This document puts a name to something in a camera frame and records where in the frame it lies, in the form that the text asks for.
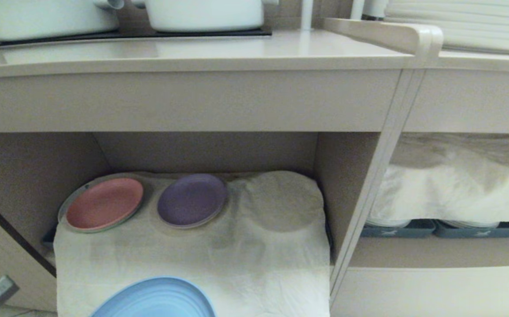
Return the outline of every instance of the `gray tray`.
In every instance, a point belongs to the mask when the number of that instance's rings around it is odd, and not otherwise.
[[[497,228],[454,228],[446,223],[435,220],[436,229],[434,234],[438,237],[459,238],[485,238],[485,237],[509,237],[509,222],[502,222]]]
[[[424,238],[434,231],[434,222],[430,219],[412,220],[404,228],[368,227],[362,229],[361,237],[403,237],[403,238]]]

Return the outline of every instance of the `stacked white plates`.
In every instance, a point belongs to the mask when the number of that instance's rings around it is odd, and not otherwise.
[[[509,0],[390,0],[385,15],[439,26],[446,48],[509,53]]]
[[[369,225],[371,227],[403,228],[407,227],[407,225],[409,225],[410,222],[411,222],[410,219],[389,220],[370,217],[366,219],[366,225]]]
[[[447,225],[451,225],[454,228],[497,228],[499,221],[482,222],[482,221],[454,221],[454,220],[441,220]]]

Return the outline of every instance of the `handle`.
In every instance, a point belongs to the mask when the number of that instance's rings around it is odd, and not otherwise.
[[[302,0],[301,3],[301,30],[311,31],[313,18],[313,0]]]
[[[125,5],[124,0],[93,0],[94,5],[101,9],[119,10]]]
[[[354,0],[353,8],[350,12],[351,20],[362,20],[362,12],[364,12],[365,0]]]
[[[139,9],[145,8],[145,0],[131,0],[131,2],[133,2],[133,5]]]

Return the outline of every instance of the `white towel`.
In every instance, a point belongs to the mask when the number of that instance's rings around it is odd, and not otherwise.
[[[371,217],[509,221],[509,136],[402,136]]]
[[[86,317],[141,279],[172,275],[198,285],[218,317],[328,317],[329,245],[315,182],[277,171],[227,183],[228,202],[196,229],[162,223],[156,204],[174,180],[116,174],[144,184],[128,221],[102,233],[55,236],[60,317]]]

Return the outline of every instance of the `blue plate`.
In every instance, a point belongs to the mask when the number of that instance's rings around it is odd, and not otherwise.
[[[178,277],[154,277],[110,297],[91,317],[216,317],[208,297]]]

